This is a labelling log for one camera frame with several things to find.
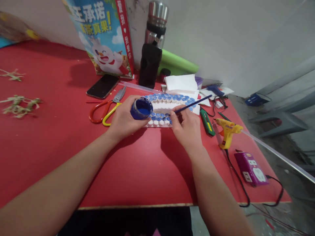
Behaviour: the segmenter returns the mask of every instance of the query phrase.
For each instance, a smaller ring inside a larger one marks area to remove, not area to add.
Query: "black thermos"
[[[159,1],[149,3],[145,43],[142,47],[139,85],[153,89],[162,58],[168,7]]]

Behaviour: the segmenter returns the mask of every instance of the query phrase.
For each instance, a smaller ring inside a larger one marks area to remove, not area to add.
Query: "red table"
[[[107,130],[92,124],[88,115],[95,104],[85,92],[100,76],[86,52],[46,42],[25,42],[0,49],[1,68],[26,73],[22,82],[0,77],[0,100],[13,95],[41,98],[36,117],[23,119],[0,114],[0,207],[47,173],[71,158]],[[113,98],[121,86],[115,88]],[[127,88],[131,94],[147,95]],[[229,100],[224,115],[244,123]],[[0,108],[8,104],[0,103]],[[224,182],[239,203],[246,202],[241,186],[218,144],[222,137],[208,136],[201,125],[203,145]],[[265,174],[275,176],[256,143],[235,134],[230,148],[252,153]],[[280,185],[253,188],[245,184],[253,203],[274,203]],[[285,192],[282,202],[291,201]],[[197,204],[190,160],[170,128],[142,128],[115,147],[82,200],[81,208],[116,206],[189,206]]]

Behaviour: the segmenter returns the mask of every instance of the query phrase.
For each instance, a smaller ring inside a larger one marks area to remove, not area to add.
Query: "hand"
[[[114,113],[112,124],[107,133],[109,132],[111,137],[115,138],[118,142],[145,126],[150,120],[150,117],[145,120],[135,120],[131,116],[131,106],[140,97],[138,95],[129,96],[126,101],[117,107]]]
[[[193,114],[189,109],[185,109],[178,114],[175,111],[185,107],[180,105],[172,109],[171,120],[173,132],[177,140],[187,150],[202,146],[200,133],[200,118]]]

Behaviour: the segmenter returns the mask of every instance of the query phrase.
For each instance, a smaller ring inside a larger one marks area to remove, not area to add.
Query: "blue paint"
[[[130,113],[135,120],[143,120],[152,113],[152,103],[145,97],[135,100],[131,107]]]

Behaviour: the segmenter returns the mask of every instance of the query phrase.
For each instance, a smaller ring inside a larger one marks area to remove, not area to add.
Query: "paintbrush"
[[[187,109],[187,108],[189,108],[189,107],[191,107],[191,106],[193,106],[193,105],[195,105],[195,104],[198,104],[199,102],[202,102],[203,100],[206,100],[206,99],[208,99],[209,97],[212,97],[212,95],[206,96],[206,97],[204,97],[204,98],[202,98],[202,99],[200,99],[200,100],[198,100],[198,101],[195,101],[195,102],[193,102],[192,104],[189,104],[188,106],[185,106],[185,107],[183,107],[183,108],[181,108],[181,109],[175,111],[175,113],[181,112],[182,110],[185,110],[185,109]]]

